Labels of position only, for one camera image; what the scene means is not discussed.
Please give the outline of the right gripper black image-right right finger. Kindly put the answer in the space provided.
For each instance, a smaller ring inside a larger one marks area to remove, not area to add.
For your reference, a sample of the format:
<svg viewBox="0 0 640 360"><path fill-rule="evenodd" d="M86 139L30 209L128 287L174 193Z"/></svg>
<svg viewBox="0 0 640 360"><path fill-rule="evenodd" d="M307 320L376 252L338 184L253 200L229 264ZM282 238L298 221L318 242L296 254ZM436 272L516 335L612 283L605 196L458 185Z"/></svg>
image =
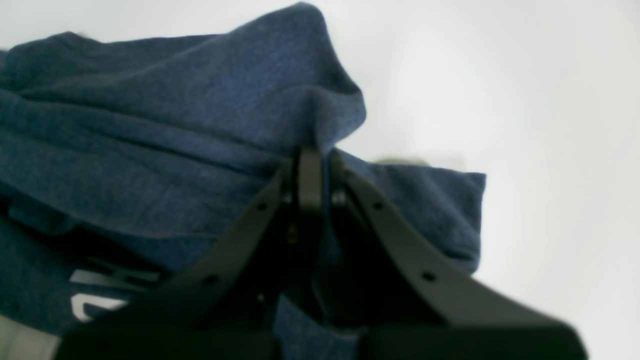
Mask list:
<svg viewBox="0 0 640 360"><path fill-rule="evenodd" d="M332 152L331 222L365 333L359 360L587 360L574 328L473 279Z"/></svg>

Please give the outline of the right gripper black image-right left finger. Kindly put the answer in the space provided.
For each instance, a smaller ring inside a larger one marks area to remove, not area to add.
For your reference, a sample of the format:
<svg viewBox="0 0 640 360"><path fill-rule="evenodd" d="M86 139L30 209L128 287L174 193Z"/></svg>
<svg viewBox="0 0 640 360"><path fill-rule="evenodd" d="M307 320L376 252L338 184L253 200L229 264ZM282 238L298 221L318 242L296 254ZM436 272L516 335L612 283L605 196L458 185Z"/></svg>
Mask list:
<svg viewBox="0 0 640 360"><path fill-rule="evenodd" d="M194 263L119 310L66 333L57 360L281 360L281 292L309 278L322 235L322 156L285 161Z"/></svg>

